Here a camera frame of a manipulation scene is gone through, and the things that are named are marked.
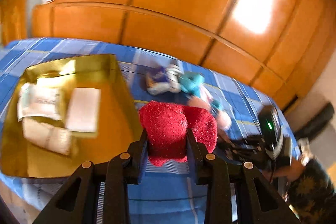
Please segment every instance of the blue plush toy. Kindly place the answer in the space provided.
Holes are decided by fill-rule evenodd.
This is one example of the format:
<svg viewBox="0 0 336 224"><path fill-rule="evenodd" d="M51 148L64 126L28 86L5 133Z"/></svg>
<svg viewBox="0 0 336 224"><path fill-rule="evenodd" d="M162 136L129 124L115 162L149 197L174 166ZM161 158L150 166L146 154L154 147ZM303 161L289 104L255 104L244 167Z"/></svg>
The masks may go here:
<svg viewBox="0 0 336 224"><path fill-rule="evenodd" d="M197 97L201 96L200 86L204 82L204 76L200 73L186 71L178 77L178 81L183 92Z"/></svg>

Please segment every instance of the floor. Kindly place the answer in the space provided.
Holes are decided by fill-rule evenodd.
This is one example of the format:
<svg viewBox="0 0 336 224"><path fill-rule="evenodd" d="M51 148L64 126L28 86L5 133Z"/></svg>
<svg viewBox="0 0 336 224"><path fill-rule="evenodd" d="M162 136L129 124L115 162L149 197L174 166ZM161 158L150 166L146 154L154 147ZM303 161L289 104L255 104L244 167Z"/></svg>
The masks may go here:
<svg viewBox="0 0 336 224"><path fill-rule="evenodd" d="M29 205L0 181L0 196L20 224L32 224L40 211Z"/></svg>

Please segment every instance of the blue checkered bedsheet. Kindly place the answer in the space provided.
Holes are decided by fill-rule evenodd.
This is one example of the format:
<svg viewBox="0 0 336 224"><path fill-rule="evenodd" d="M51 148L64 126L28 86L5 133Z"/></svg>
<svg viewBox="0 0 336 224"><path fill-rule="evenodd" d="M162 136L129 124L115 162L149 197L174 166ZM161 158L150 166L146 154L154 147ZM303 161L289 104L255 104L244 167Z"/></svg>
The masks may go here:
<svg viewBox="0 0 336 224"><path fill-rule="evenodd" d="M263 105L274 104L270 97L231 77L158 52L83 39L32 38L13 41L0 50L0 132L9 100L25 68L49 60L88 54L116 55L137 110L150 100L178 104L186 104L188 100L184 93L165 93L155 97L150 95L146 91L144 82L148 67L167 66L173 63L178 65L182 72L202 73L205 77L205 87L223 104L225 111L231 117L232 126L227 133L232 139L259 134L257 113ZM299 150L293 133L280 110L279 115L283 133L285 136L292 137L294 155L297 156ZM132 223L171 223L172 221L202 223L207 188L193 185L188 173L187 163L168 162L161 168L148 164L143 183L140 186L129 187ZM54 193L50 191L45 202L41 202L41 198L38 198L38 202L34 203L29 194L35 194L31 191L31 186L22 185L19 178L7 177L1 173L0 179L21 198L39 209L45 206L48 198ZM43 187L48 188L45 185L36 185L36 187L38 191L42 191Z"/></svg>

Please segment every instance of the white paper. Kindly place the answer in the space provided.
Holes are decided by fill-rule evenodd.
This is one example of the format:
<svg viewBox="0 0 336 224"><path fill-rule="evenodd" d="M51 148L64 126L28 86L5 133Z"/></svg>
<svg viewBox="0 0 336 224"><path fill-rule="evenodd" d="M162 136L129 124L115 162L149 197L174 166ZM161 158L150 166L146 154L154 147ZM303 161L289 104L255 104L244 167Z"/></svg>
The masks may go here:
<svg viewBox="0 0 336 224"><path fill-rule="evenodd" d="M66 118L66 128L76 132L96 132L100 106L99 89L73 90Z"/></svg>

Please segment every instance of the red stuffed toy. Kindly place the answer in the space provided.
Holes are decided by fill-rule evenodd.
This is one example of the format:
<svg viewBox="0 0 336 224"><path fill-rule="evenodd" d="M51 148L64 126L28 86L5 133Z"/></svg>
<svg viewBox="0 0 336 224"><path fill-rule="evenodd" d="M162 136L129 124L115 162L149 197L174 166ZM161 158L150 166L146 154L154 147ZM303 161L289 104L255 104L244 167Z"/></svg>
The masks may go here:
<svg viewBox="0 0 336 224"><path fill-rule="evenodd" d="M140 121L148 134L148 159L155 166L168 160L187 161L187 128L209 153L215 149L217 123L203 108L151 101L140 109Z"/></svg>

